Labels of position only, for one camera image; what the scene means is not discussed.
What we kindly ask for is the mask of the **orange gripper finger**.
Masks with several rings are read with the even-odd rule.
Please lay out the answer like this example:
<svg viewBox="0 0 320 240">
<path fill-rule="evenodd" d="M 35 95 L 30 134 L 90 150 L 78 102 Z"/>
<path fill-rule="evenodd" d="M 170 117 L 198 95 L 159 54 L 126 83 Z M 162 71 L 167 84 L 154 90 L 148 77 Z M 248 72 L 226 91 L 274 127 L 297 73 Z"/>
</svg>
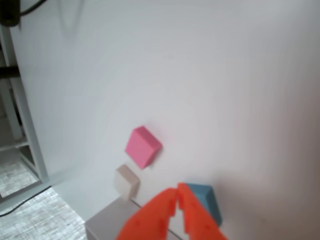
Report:
<svg viewBox="0 0 320 240">
<path fill-rule="evenodd" d="M 118 240 L 167 239 L 170 218 L 176 213 L 177 201 L 177 189 L 163 190 L 126 221 L 116 238 Z"/>
<path fill-rule="evenodd" d="M 226 240 L 218 225 L 185 183 L 177 185 L 178 207 L 190 240 Z"/>
</svg>

